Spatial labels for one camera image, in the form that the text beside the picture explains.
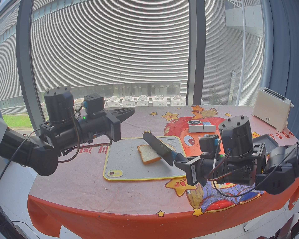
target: white pole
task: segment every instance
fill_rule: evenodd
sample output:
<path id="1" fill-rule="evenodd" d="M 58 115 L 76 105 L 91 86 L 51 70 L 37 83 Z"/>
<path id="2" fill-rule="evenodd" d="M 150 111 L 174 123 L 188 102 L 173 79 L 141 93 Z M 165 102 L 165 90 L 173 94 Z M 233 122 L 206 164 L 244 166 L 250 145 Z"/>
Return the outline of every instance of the white pole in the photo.
<path id="1" fill-rule="evenodd" d="M 246 19 L 245 19 L 244 0 L 241 0 L 241 4 L 242 4 L 242 12 L 243 12 L 243 57 L 242 57 L 242 68 L 241 68 L 240 84 L 239 84 L 236 105 L 239 105 L 240 96 L 242 92 L 242 84 L 243 84 L 244 68 L 245 68 L 245 55 L 246 55 Z"/>

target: blue curtain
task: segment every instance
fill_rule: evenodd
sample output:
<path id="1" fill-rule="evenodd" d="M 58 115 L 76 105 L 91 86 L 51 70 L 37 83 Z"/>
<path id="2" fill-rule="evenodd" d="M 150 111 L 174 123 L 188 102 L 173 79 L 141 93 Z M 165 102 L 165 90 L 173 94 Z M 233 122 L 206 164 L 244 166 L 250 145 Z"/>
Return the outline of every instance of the blue curtain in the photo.
<path id="1" fill-rule="evenodd" d="M 299 0 L 261 3 L 265 52 L 260 85 L 292 101 L 288 128 L 299 138 Z"/>

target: table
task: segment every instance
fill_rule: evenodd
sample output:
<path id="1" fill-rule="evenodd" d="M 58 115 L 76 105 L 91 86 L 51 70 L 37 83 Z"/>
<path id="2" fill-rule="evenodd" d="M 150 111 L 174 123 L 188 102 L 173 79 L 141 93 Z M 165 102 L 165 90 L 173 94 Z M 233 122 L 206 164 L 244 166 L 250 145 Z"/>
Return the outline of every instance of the table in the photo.
<path id="1" fill-rule="evenodd" d="M 279 133 L 251 116 L 251 111 L 251 107 L 242 106 L 137 107 L 121 124 L 121 135 L 142 137 L 147 131 L 155 136 L 176 135 L 186 156 L 199 155 L 199 137 L 206 133 L 188 133 L 189 120 L 218 126 L 228 117 L 246 115 L 253 137 L 269 134 L 279 145 L 297 141 L 287 128 Z M 189 186 L 183 177 L 107 181 L 103 177 L 106 153 L 106 147 L 81 149 L 73 161 L 59 164 L 52 175 L 36 177 L 28 196 L 28 211 L 40 232 L 59 237 L 63 225 L 83 239 L 194 238 L 281 209 L 290 198 L 292 208 L 299 197 L 298 179 L 279 195 L 253 191 L 241 198 L 223 197 L 209 182 L 206 187 Z M 218 187 L 231 194 L 250 188 L 235 184 Z"/>

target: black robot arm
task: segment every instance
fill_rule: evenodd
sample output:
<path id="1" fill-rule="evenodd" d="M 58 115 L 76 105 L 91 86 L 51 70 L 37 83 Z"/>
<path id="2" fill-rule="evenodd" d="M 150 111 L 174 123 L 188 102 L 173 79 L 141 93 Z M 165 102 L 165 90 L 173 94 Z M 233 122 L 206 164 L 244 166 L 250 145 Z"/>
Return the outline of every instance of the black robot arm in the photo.
<path id="1" fill-rule="evenodd" d="M 51 89 L 44 97 L 49 120 L 40 125 L 40 136 L 23 136 L 5 126 L 0 143 L 0 156 L 32 167 L 42 176 L 54 173 L 59 162 L 69 161 L 58 161 L 58 157 L 79 149 L 82 143 L 91 144 L 101 135 L 110 139 L 106 145 L 119 141 L 121 122 L 135 113 L 134 108 L 105 110 L 104 98 L 97 93 L 84 97 L 84 114 L 74 112 L 69 87 Z"/>
<path id="2" fill-rule="evenodd" d="M 255 182 L 251 191 L 279 194 L 299 177 L 298 143 L 275 148 L 266 163 L 265 143 L 253 144 L 248 117 L 225 120 L 219 131 L 225 155 L 217 152 L 218 135 L 206 135 L 199 140 L 203 152 L 200 156 L 190 161 L 182 155 L 174 159 L 174 165 L 186 172 L 189 185 L 205 186 L 208 180 L 249 186 Z"/>

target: grass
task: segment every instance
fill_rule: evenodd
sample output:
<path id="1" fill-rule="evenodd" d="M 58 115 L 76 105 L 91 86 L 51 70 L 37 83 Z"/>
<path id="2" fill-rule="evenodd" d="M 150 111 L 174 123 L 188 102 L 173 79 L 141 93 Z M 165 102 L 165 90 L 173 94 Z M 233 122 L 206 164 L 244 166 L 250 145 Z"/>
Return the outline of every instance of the grass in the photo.
<path id="1" fill-rule="evenodd" d="M 4 121 L 8 127 L 32 127 L 29 116 L 27 114 L 21 115 L 3 115 Z"/>

